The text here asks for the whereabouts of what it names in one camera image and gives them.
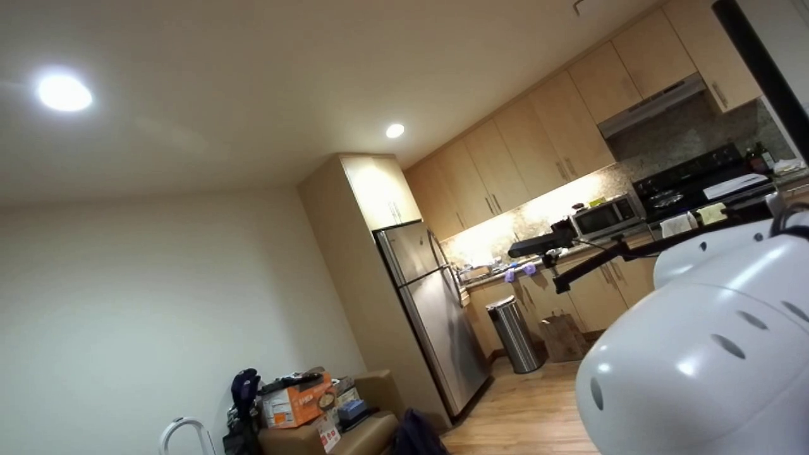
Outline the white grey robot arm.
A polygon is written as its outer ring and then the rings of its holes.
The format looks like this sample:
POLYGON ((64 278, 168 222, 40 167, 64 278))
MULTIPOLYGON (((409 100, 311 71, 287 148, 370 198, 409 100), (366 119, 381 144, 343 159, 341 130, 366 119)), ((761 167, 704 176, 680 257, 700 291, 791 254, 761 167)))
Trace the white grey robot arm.
POLYGON ((601 455, 809 455, 806 207, 657 286, 577 372, 601 455))

